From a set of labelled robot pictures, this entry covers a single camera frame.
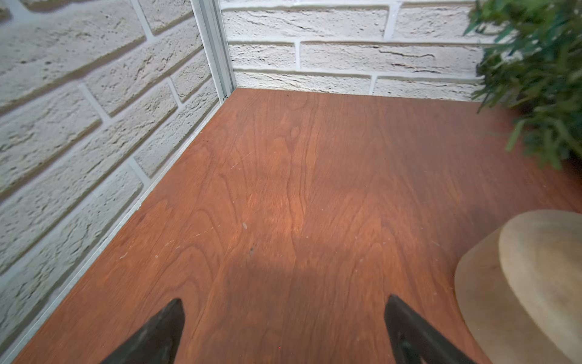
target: metal trim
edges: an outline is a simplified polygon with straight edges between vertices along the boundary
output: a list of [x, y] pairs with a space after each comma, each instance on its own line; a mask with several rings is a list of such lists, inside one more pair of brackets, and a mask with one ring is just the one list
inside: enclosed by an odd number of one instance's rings
[[220, 103], [236, 88], [218, 0], [190, 0]]

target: textured brick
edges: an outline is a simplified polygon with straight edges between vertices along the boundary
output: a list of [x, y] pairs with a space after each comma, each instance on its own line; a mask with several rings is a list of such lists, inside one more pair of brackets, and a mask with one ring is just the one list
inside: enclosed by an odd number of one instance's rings
[[0, 290], [0, 342], [37, 312], [48, 294], [99, 240], [140, 191], [142, 184], [128, 168], [114, 173], [100, 192]]
[[217, 102], [216, 88], [212, 80], [209, 80], [192, 96], [183, 109], [166, 121], [137, 150], [134, 157], [148, 176], [154, 176], [158, 168], [182, 144]]
[[382, 44], [301, 44], [301, 67], [415, 73], [471, 73], [480, 47]]
[[209, 77], [210, 67], [208, 67], [208, 61], [206, 60], [206, 53], [201, 50], [170, 78], [174, 83], [180, 100], [185, 101]]
[[304, 9], [226, 11], [222, 13], [228, 40], [311, 37], [382, 40], [388, 10]]
[[395, 39], [461, 40], [481, 38], [489, 42], [491, 37], [463, 33], [469, 25], [468, 14], [472, 5], [451, 6], [403, 6], [398, 13]]
[[100, 130], [69, 159], [42, 176], [26, 193], [2, 206], [0, 272], [175, 109], [169, 86], [160, 84], [126, 110], [123, 118]]
[[0, 32], [0, 111], [107, 55], [144, 39], [128, 0], [70, 6]]
[[471, 101], [471, 92], [477, 88], [474, 83], [377, 79], [373, 95]]
[[0, 0], [0, 22], [10, 18], [10, 10], [4, 0]]
[[[277, 2], [279, 3], [288, 3], [288, 4], [293, 4], [295, 2], [295, 0], [277, 0]], [[273, 0], [220, 0], [220, 6], [221, 8], [232, 8], [232, 7], [244, 7], [244, 6], [248, 6], [248, 5], [256, 5], [256, 4], [261, 4], [261, 5], [272, 5], [273, 4]]]
[[0, 118], [0, 194], [99, 124], [69, 83]]
[[115, 114], [200, 47], [200, 34], [191, 19], [155, 43], [144, 44], [97, 69], [85, 82], [101, 106]]
[[154, 34], [194, 16], [190, 0], [140, 0], [140, 5]]
[[238, 87], [367, 95], [369, 77], [235, 72]]
[[231, 44], [233, 67], [295, 68], [294, 44]]

